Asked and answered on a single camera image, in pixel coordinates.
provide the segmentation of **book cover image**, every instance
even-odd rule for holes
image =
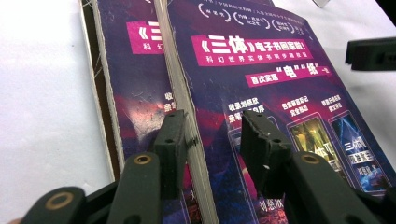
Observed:
[[[357,188],[371,194],[384,194],[390,187],[389,180],[352,114],[345,111],[329,122],[341,151],[349,160]]]
[[[220,223],[287,222],[282,201],[257,196],[239,155],[243,110],[270,117],[295,151],[323,156],[351,187],[370,185],[366,192],[381,195],[395,186],[394,170],[305,19],[244,1],[173,0],[167,10]],[[346,151],[359,136],[366,147]],[[366,163],[351,159],[363,154]]]
[[[118,152],[126,160],[149,149],[164,116],[176,105],[154,4],[149,0],[96,4],[113,126],[120,139]],[[163,202],[163,223],[201,223],[187,164],[182,191],[180,200]]]

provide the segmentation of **white table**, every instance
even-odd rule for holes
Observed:
[[[0,223],[112,181],[78,0],[0,0]]]

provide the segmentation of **brass screw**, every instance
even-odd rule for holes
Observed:
[[[136,158],[134,158],[134,163],[139,164],[139,165],[144,165],[151,162],[151,157],[148,155],[141,155]]]
[[[70,204],[73,201],[74,195],[70,192],[60,192],[52,197],[49,198],[49,200],[46,202],[46,208],[49,210],[57,210],[60,208],[63,208]]]
[[[306,163],[311,163],[311,164],[319,164],[320,160],[318,158],[311,156],[311,155],[303,155],[301,156],[301,159],[305,161]]]

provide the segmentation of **black bracket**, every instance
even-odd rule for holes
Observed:
[[[349,41],[346,63],[357,71],[395,71],[396,37]]]
[[[21,224],[162,223],[162,199],[181,195],[187,147],[183,110],[165,116],[150,152],[131,156],[120,180],[85,197],[82,189],[55,189],[41,197]]]
[[[241,155],[260,194],[284,197],[290,223],[396,223],[396,188],[382,200],[357,192],[319,155],[291,153],[290,140],[263,114],[244,111]]]

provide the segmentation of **white background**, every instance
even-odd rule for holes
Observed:
[[[0,223],[111,181],[77,0],[0,0]]]
[[[396,72],[355,72],[347,41],[396,36],[375,0],[273,0],[308,20],[396,167]],[[52,189],[111,182],[78,0],[0,0],[0,223]]]

